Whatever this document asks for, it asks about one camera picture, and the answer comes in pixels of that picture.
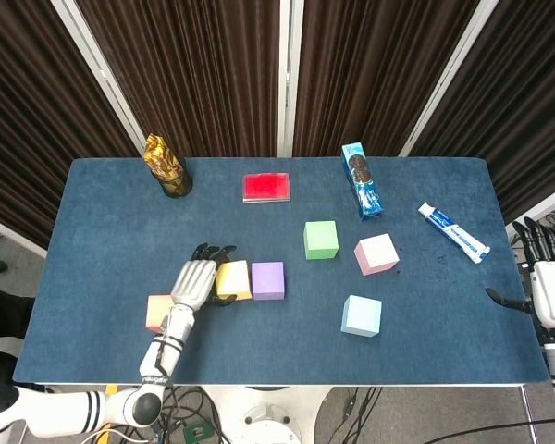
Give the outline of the white partition frame post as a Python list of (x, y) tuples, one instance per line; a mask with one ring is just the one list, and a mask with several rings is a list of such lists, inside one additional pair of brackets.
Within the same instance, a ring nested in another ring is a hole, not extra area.
[(454, 47), (432, 93), (429, 95), (419, 118), (415, 122), (412, 131), (401, 147), (398, 157), (407, 157), (412, 152), (415, 144), (418, 142), (420, 136), (425, 130), (426, 125), (438, 109), (441, 100), (451, 86), (457, 72), (463, 65), (465, 58), (469, 55), (481, 31), (484, 29), (489, 18), (496, 9), (498, 2), (499, 0), (478, 0), (475, 11), (470, 17), (459, 41)]
[(292, 157), (302, 50), (304, 0), (280, 0), (277, 156)]
[(139, 156), (143, 156), (146, 138), (142, 128), (77, 1), (50, 0), (50, 2), (80, 51), (82, 58), (104, 93), (108, 103), (111, 105), (134, 148)]

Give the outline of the white blue toothpaste tube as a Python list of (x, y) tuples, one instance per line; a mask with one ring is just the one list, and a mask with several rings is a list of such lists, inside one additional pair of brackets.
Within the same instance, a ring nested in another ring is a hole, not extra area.
[(489, 254), (490, 247), (477, 240), (452, 218), (428, 203), (423, 203), (418, 212), (438, 229), (446, 238), (453, 242), (474, 263), (480, 264)]

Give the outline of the green circuit device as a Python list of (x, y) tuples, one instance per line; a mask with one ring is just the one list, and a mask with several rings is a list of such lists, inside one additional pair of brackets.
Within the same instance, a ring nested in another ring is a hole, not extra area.
[(199, 444), (200, 442), (211, 438), (215, 434), (215, 430), (207, 421), (201, 421), (183, 428), (183, 438), (185, 444)]

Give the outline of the light blue foam cube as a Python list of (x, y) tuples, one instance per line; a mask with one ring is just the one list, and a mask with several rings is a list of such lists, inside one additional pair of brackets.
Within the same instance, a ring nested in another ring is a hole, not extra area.
[(350, 295), (344, 303), (340, 331), (372, 338), (380, 332), (382, 302)]

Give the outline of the gold foil snack bag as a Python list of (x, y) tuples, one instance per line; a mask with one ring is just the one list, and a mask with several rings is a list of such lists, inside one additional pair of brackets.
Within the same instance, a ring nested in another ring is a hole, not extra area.
[(162, 136), (148, 135), (143, 160), (151, 171), (164, 181), (178, 179), (183, 173), (183, 166), (167, 147)]

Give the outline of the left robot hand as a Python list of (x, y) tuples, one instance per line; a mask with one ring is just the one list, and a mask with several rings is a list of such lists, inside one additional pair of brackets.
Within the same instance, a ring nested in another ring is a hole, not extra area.
[(229, 254), (236, 249), (235, 245), (218, 247), (207, 242), (198, 245), (180, 269), (170, 291), (173, 303), (197, 312), (204, 306), (224, 307), (237, 301), (236, 294), (220, 297), (216, 290), (217, 271), (229, 262)]

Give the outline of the black mesh pen holder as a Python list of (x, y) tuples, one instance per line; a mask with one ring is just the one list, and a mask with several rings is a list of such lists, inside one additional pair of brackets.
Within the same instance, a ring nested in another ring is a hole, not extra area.
[(179, 157), (179, 164), (181, 166), (181, 172), (177, 179), (160, 179), (154, 175), (164, 194), (170, 198), (185, 197), (192, 189), (191, 176), (187, 170), (185, 159), (182, 156)]

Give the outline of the blue cookie box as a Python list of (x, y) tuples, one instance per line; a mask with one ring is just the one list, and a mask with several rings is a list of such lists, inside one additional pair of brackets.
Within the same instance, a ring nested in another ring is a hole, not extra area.
[(343, 169), (351, 184), (362, 220), (380, 216), (383, 206), (378, 188), (367, 164), (364, 148), (360, 142), (344, 144), (341, 148)]

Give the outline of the brown pleated curtain panel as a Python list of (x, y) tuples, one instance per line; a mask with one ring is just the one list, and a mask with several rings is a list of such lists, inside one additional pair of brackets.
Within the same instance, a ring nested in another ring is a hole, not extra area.
[(142, 132), (185, 157), (278, 152), (280, 0), (76, 0)]
[(305, 0), (296, 156), (396, 156), (478, 0)]
[(499, 0), (413, 156), (487, 162), (506, 222), (555, 192), (555, 0)]
[(47, 247), (72, 162), (137, 154), (50, 0), (0, 0), (0, 223)]

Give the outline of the red foam cube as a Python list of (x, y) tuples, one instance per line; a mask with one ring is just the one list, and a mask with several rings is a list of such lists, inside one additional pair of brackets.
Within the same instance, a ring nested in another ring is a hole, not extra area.
[(147, 301), (146, 328), (158, 332), (173, 306), (174, 303), (170, 295), (150, 295)]

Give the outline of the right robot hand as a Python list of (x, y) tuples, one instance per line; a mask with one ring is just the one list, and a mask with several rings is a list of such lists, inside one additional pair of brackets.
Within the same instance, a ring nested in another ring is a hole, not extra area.
[(505, 308), (535, 315), (546, 330), (555, 330), (555, 229), (527, 216), (522, 223), (514, 221), (512, 227), (523, 245), (532, 298), (509, 300), (492, 288), (487, 288), (486, 294)]

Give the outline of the yellow foam cube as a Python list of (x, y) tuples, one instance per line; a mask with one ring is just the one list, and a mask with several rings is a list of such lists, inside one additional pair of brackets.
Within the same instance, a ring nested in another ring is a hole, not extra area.
[(216, 274), (216, 294), (220, 299), (235, 295), (237, 301), (250, 300), (252, 296), (249, 269), (246, 260), (227, 262)]

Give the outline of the red box with clear lid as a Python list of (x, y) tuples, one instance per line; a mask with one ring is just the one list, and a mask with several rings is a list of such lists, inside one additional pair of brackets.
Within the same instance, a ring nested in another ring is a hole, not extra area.
[(288, 173), (247, 174), (243, 177), (242, 201), (246, 204), (289, 202)]

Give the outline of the pink foam cube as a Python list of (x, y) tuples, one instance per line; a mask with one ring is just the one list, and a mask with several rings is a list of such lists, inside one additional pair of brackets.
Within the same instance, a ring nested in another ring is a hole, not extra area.
[(388, 233), (359, 240), (354, 254), (364, 276), (390, 270), (400, 261)]

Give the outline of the green foam cube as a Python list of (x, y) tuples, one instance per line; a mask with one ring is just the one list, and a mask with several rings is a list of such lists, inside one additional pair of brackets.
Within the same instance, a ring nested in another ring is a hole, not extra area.
[(303, 242), (307, 260), (334, 259), (339, 251), (336, 222), (307, 221), (304, 225)]

